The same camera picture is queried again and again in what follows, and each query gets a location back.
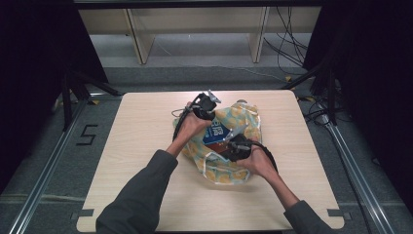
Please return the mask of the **person's left hand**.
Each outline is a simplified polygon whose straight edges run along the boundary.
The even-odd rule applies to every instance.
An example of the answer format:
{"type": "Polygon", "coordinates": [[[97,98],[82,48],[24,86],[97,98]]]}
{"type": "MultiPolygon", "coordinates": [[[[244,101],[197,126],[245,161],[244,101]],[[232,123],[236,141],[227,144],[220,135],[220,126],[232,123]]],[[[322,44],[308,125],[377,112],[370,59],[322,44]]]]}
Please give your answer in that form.
{"type": "Polygon", "coordinates": [[[204,120],[197,117],[193,112],[190,112],[183,120],[177,137],[175,138],[179,142],[186,143],[192,137],[199,134],[206,127],[211,125],[210,120],[204,120]]]}

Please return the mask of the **black tripod stand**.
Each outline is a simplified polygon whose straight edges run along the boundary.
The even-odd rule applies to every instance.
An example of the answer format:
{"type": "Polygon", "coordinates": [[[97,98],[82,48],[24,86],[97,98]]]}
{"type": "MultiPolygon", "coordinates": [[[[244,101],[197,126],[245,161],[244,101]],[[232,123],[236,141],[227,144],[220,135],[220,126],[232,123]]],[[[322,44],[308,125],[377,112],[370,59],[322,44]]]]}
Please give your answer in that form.
{"type": "Polygon", "coordinates": [[[328,120],[334,126],[337,125],[335,115],[335,75],[332,69],[332,65],[329,62],[321,62],[314,68],[310,69],[303,75],[287,83],[282,87],[283,90],[291,90],[298,86],[309,78],[314,77],[315,80],[311,86],[311,93],[319,96],[322,92],[326,92],[327,95],[327,107],[325,108],[328,120]]]}
{"type": "Polygon", "coordinates": [[[124,95],[124,93],[111,88],[106,83],[97,81],[84,72],[68,69],[60,82],[64,113],[64,131],[67,131],[73,122],[70,95],[73,94],[78,100],[88,100],[92,95],[86,87],[87,84],[92,84],[114,97],[124,95]]]}

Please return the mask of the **clear plastic bag of snacks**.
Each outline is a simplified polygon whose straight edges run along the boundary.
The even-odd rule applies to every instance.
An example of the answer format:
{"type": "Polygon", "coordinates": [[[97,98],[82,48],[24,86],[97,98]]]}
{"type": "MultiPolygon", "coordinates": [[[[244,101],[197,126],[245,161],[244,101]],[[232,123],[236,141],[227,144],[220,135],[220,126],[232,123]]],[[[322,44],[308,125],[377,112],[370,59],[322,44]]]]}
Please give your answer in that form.
{"type": "MultiPolygon", "coordinates": [[[[214,110],[215,118],[229,130],[248,124],[244,131],[252,145],[261,143],[261,120],[258,108],[246,102],[236,102],[230,107],[214,110]]],[[[226,143],[223,141],[205,145],[203,138],[207,127],[193,136],[183,147],[182,154],[191,159],[199,172],[210,182],[219,185],[234,185],[245,183],[250,171],[237,165],[236,162],[223,157],[226,143]]]]}

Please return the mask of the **aluminium floor rail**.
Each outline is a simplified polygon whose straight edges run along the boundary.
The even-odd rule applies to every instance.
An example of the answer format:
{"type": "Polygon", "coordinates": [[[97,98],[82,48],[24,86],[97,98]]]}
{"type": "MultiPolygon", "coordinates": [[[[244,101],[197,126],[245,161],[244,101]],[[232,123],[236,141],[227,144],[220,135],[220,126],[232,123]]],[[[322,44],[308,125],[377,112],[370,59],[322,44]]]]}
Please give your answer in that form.
{"type": "Polygon", "coordinates": [[[338,127],[333,124],[333,121],[327,114],[322,114],[321,119],[328,132],[332,135],[333,142],[338,148],[344,170],[349,176],[359,200],[368,210],[379,234],[395,234],[383,207],[373,193],[338,127]]]}
{"type": "Polygon", "coordinates": [[[103,93],[73,103],[72,121],[59,112],[0,195],[0,234],[74,233],[104,143],[121,102],[103,93]]]}

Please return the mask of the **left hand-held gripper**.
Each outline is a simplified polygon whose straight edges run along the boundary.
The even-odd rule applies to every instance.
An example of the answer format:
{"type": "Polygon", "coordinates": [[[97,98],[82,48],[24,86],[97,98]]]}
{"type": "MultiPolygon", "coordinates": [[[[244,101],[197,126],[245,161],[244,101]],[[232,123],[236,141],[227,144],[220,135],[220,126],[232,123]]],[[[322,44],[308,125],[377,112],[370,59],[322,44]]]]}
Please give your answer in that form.
{"type": "Polygon", "coordinates": [[[215,118],[214,108],[220,102],[221,100],[208,90],[206,94],[200,93],[195,97],[190,109],[198,118],[212,121],[215,118]]]}

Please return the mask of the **blue snack packet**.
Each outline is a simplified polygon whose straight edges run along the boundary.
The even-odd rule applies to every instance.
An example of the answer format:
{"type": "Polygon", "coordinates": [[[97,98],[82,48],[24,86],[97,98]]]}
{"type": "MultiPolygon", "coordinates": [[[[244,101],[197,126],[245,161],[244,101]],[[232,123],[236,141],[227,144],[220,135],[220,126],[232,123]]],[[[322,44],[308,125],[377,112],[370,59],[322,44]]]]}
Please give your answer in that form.
{"type": "Polygon", "coordinates": [[[205,145],[221,142],[230,133],[230,130],[225,127],[220,121],[213,120],[211,125],[206,128],[206,133],[203,138],[205,145]]]}

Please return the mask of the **light wooden shelf unit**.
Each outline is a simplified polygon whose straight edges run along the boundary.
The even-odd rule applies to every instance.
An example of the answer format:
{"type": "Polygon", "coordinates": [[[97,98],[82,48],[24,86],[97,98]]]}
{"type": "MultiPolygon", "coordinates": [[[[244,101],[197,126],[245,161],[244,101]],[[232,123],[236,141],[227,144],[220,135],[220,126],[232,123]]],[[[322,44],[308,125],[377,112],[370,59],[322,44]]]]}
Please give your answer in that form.
{"type": "Polygon", "coordinates": [[[311,33],[319,7],[224,7],[82,10],[92,35],[128,34],[137,62],[147,62],[155,36],[183,33],[245,33],[252,61],[260,61],[263,37],[281,33],[290,22],[294,33],[311,33]]]}

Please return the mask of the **person's right hand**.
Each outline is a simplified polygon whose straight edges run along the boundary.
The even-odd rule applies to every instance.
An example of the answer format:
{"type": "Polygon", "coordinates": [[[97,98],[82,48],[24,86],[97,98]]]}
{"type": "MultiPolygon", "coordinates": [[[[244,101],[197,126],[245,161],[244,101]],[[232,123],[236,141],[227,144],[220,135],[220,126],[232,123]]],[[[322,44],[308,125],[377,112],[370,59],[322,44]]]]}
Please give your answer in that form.
{"type": "Polygon", "coordinates": [[[262,176],[267,181],[274,181],[280,176],[263,149],[253,145],[248,158],[237,161],[237,165],[245,167],[253,174],[262,176]]]}

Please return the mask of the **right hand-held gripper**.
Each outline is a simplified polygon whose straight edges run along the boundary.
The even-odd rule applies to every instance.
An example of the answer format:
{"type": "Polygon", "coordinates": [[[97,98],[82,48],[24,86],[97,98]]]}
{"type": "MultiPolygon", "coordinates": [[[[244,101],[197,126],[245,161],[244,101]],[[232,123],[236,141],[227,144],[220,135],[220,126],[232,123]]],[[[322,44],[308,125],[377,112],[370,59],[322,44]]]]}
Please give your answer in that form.
{"type": "Polygon", "coordinates": [[[236,162],[249,157],[252,141],[244,135],[247,127],[248,124],[244,124],[235,129],[231,129],[228,135],[223,138],[226,143],[225,150],[223,151],[224,158],[231,162],[236,162]]]}

